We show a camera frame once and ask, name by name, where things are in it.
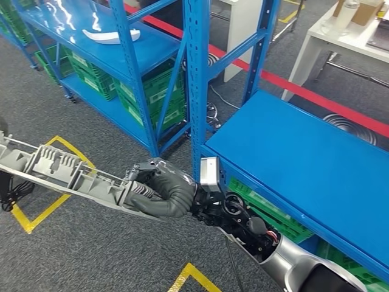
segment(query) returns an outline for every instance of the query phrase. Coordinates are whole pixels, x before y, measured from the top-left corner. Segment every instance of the cardboard box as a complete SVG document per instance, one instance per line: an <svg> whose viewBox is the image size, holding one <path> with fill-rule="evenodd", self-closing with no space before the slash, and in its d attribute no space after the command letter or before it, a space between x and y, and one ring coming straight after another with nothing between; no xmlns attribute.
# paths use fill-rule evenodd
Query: cardboard box
<svg viewBox="0 0 389 292"><path fill-rule="evenodd" d="M381 0L377 6L371 6L364 3L360 3L357 13L351 20L354 23L359 24L360 26L366 26L370 19L375 17L375 15L384 5L384 0ZM338 6L335 9L333 16L338 17L341 8L345 3L345 0L339 0Z"/></svg>

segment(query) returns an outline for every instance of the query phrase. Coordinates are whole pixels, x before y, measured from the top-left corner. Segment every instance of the red tape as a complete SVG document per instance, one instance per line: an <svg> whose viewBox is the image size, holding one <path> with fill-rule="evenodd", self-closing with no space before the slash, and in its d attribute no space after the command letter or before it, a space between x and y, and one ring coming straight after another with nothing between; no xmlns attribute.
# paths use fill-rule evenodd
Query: red tape
<svg viewBox="0 0 389 292"><path fill-rule="evenodd" d="M128 4L124 4L124 8L126 9L126 11L129 13L135 13L138 11L137 9L131 7ZM182 37L182 30L152 16L145 16L143 18L143 20L149 24L159 27L162 30L164 30L165 32L170 33L178 38ZM212 46L210 44L209 45L209 51L212 54L218 56L219 58L225 55L225 51L216 48L215 46ZM242 61L240 59L236 59L233 62L233 64L240 67L245 71L249 71L250 67L250 64L247 64L245 61ZM326 99L325 97L320 96L319 94L312 92L306 88L302 88L301 86L292 82L289 82L286 79L271 72L262 70L261 72L261 78L278 86L280 88L287 89L288 91L291 91L294 94L297 94L298 96L301 96L310 102L313 102L323 108L326 108L329 111L340 114L341 116L345 117L349 120L352 120L353 122L358 123L360 125L363 125L364 127L369 128L370 130L375 131L382 136L389 137L389 125L365 116L357 111L348 108L347 106L340 105L332 100Z"/></svg>

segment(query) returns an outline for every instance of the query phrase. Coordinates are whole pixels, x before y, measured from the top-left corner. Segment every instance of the yellow floor marking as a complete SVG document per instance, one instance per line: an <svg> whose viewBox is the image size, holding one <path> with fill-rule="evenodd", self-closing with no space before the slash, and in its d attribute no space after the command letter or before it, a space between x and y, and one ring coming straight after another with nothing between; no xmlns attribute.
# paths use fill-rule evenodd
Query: yellow floor marking
<svg viewBox="0 0 389 292"><path fill-rule="evenodd" d="M297 14L297 10L296 11L294 11L293 13L290 13L289 15L285 17L284 19L279 19L278 21L281 22L281 23L288 23L289 22L292 18L295 17L296 15Z"/></svg>
<svg viewBox="0 0 389 292"><path fill-rule="evenodd" d="M292 3L292 4L296 4L296 5L300 5L299 2L295 2L295 1L292 1L292 0L283 0L284 2L287 2L287 3Z"/></svg>
<svg viewBox="0 0 389 292"><path fill-rule="evenodd" d="M182 285L189 277L191 276L196 281L204 287L208 292L222 292L220 289L216 287L213 282L208 280L206 276L203 275L201 271L196 269L191 263L186 264L185 268L179 274L176 282L169 289L167 292L178 292L182 287Z"/></svg>
<svg viewBox="0 0 389 292"><path fill-rule="evenodd" d="M30 226L31 222L17 204L14 204L11 212L26 232L31 234L32 231Z"/></svg>
<svg viewBox="0 0 389 292"><path fill-rule="evenodd" d="M60 143L64 145L65 147L73 152L74 154L80 157L81 160L87 162L87 164L89 165L90 167L95 167L89 159L85 157L85 155L82 154L78 149L75 148L75 146L70 144L69 142L68 142L62 137L55 136L53 139L47 142L46 145L51 145L54 142L60 142ZM24 213L23 213L23 211L20 210L20 208L19 208L19 206L17 206L17 204L14 204L14 209L11 212L17 220L17 222L19 222L19 224L21 225L26 232L27 232L28 234L31 234L32 232L32 230L34 230L34 228L41 224L43 220L47 218L50 214L54 212L57 208L63 204L65 201L66 201L69 197L70 197L70 195L64 193L61 197L60 197L57 201L54 202L53 204L51 204L51 206L49 206L48 208L43 211L41 214L40 214L39 216L38 216L37 218L35 218L32 221L29 220L27 218L27 216L24 215Z"/></svg>

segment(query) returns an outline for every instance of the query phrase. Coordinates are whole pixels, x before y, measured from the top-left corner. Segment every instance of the green basket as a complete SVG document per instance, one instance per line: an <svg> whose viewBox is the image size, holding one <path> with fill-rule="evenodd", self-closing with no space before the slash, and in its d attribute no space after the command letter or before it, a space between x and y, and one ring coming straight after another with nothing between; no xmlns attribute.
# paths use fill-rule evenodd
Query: green basket
<svg viewBox="0 0 389 292"><path fill-rule="evenodd" d="M136 121L137 121L140 126L142 127L143 123L139 110L136 108L133 103L127 100L126 96L123 94L121 90L117 91L121 104L131 116L133 116ZM182 122L183 119L185 119L185 101L181 99L181 95L179 92L172 94L170 102L173 102L176 106L172 109L168 109L167 111L164 119L164 124L162 125L162 130L164 131L173 125ZM155 129L161 115L161 109L159 111L151 113L150 115L152 123L153 124L153 127Z"/></svg>
<svg viewBox="0 0 389 292"><path fill-rule="evenodd" d="M48 47L46 49L46 51L50 56L50 59L53 61L54 64L56 64L57 45ZM44 59L44 56L41 51L38 51L35 55L36 59L38 59L39 64L41 64L41 66L42 66L44 69L44 71L46 71L46 73L47 73L47 75L50 76L51 79L52 79L54 82L57 84L59 84L59 81L57 79L54 72ZM63 46L60 47L60 71L61 72L62 77L69 76L70 74L74 72L73 68L72 67L72 64L68 59Z"/></svg>
<svg viewBox="0 0 389 292"><path fill-rule="evenodd" d="M324 240L320 241L317 254L347 269L365 284L369 292L389 292L389 285Z"/></svg>
<svg viewBox="0 0 389 292"><path fill-rule="evenodd" d="M145 91L145 102L149 107L151 115L160 111L164 104L164 97L167 91L167 86L173 73L174 60L167 60L160 66L152 70L151 72L142 77L143 90ZM114 80L118 91L121 91L125 98L132 103L134 107L139 109L135 95L131 88L127 87L123 82ZM180 71L173 90L173 94L180 93L182 100L185 100L185 92L183 86L183 72ZM169 104L168 110L175 110L175 103Z"/></svg>
<svg viewBox="0 0 389 292"><path fill-rule="evenodd" d="M313 235L308 228L282 212L237 179L231 178L228 188L232 192L240 195L254 212L295 243L300 243Z"/></svg>
<svg viewBox="0 0 389 292"><path fill-rule="evenodd" d="M84 58L80 57L70 49L65 48L65 52L73 67L81 68L84 72L87 72L90 75L94 76L95 78L105 78L107 75L105 71L101 70L100 68Z"/></svg>
<svg viewBox="0 0 389 292"><path fill-rule="evenodd" d="M18 0L18 2L23 8L28 9L36 6L35 0ZM12 4L11 0L1 0L0 1L0 12L12 13L15 12L16 8Z"/></svg>
<svg viewBox="0 0 389 292"><path fill-rule="evenodd" d="M19 17L17 12L4 13L3 15L19 40L26 44L33 41L32 36L31 36L24 22ZM43 33L39 30L34 29L34 31L37 36L43 35Z"/></svg>
<svg viewBox="0 0 389 292"><path fill-rule="evenodd" d="M118 95L112 78L109 74L106 73L103 76L96 77L80 66L75 66L73 63L72 63L72 66L81 80L93 88L106 100L112 100Z"/></svg>

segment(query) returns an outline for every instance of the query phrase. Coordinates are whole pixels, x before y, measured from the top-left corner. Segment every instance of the gray carpet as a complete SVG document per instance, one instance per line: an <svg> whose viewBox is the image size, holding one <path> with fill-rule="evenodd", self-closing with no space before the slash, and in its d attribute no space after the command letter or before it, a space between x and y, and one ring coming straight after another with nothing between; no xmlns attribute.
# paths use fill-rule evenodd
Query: gray carpet
<svg viewBox="0 0 389 292"><path fill-rule="evenodd" d="M306 2L296 32L273 47L266 69L287 77L305 32L334 2ZM225 46L227 25L213 18L211 42ZM44 72L31 70L20 52L2 38L0 62L0 115L8 121L10 132L16 138L38 145L59 135L96 167L118 176L136 161L149 157L142 147L88 105L68 102ZM342 74L343 80L351 80ZM241 72L225 85L216 82L215 87L226 99L238 104L244 77L245 73ZM262 86L276 95L281 93L272 85ZM327 80L323 75L323 82L315 86L319 93L326 92L335 99L339 84L336 78ZM371 115L384 120L382 112L387 103L380 95L382 92L372 89L375 85L372 83L364 86L368 92L378 90L375 98L384 105ZM222 121L234 112L213 93L210 92L209 98L218 106ZM356 92L356 96L344 103L357 109L354 100L363 99ZM372 104L360 106L375 108ZM190 141L185 141L167 158L190 171ZM57 198L57 194L37 189L20 206L32 220ZM188 262L222 291L238 291L224 236L190 217L155 222L72 196L31 235L26 234L12 215L0 212L0 233L0 291L164 292ZM233 254L246 291L277 291L267 275L240 250L233 247ZM204 290L190 278L180 291Z"/></svg>

